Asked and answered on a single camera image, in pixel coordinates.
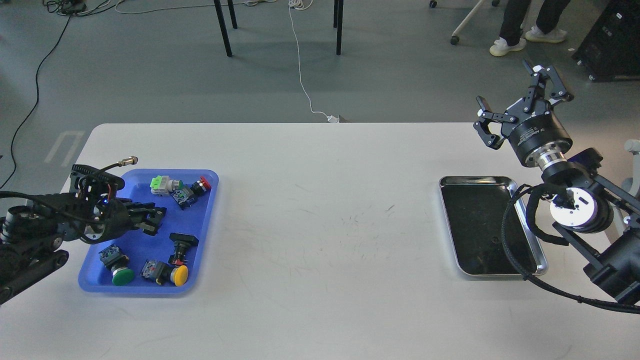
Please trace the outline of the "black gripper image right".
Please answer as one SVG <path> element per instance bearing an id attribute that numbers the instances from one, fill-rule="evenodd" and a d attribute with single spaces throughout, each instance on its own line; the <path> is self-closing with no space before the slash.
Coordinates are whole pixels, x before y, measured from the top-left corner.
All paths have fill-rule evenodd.
<path id="1" fill-rule="evenodd" d="M 520 164 L 535 167 L 537 160 L 532 154 L 538 148 L 555 142 L 560 152 L 566 153 L 573 146 L 573 139 L 558 121 L 553 108 L 573 101 L 575 96 L 553 65 L 532 66 L 526 59 L 522 64 L 531 79 L 526 95 L 510 105 L 505 113 L 493 112 L 486 98 L 476 96 L 480 110 L 473 128 L 485 146 L 499 150 L 507 139 Z M 525 109 L 532 109 L 532 112 L 525 112 Z M 491 123 L 502 125 L 500 135 L 490 131 Z"/>

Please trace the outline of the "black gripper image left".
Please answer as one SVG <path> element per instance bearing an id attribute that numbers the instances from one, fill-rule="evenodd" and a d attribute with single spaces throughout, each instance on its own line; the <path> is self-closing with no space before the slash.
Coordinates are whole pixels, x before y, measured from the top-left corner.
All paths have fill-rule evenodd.
<path id="1" fill-rule="evenodd" d="M 85 243 L 95 245 L 118 239 L 129 231 L 141 230 L 144 234 L 158 234 L 167 208 L 154 202 L 136 202 L 129 198 L 114 198 L 108 203 L 99 202 L 99 224 L 86 226 Z"/>

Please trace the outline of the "black robot arm image left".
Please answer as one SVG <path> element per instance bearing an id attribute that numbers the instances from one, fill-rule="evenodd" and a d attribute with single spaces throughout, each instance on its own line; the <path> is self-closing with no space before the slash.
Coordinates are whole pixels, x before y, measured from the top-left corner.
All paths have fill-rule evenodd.
<path id="1" fill-rule="evenodd" d="M 102 169 L 74 164 L 67 193 L 30 195 L 2 191 L 1 197 L 26 199 L 1 219 L 0 301 L 6 303 L 62 268 L 69 253 L 63 242 L 82 240 L 94 245 L 118 239 L 128 231 L 158 233 L 166 208 L 153 202 L 119 198 L 125 181 L 109 170 L 134 165 L 131 156 Z"/>

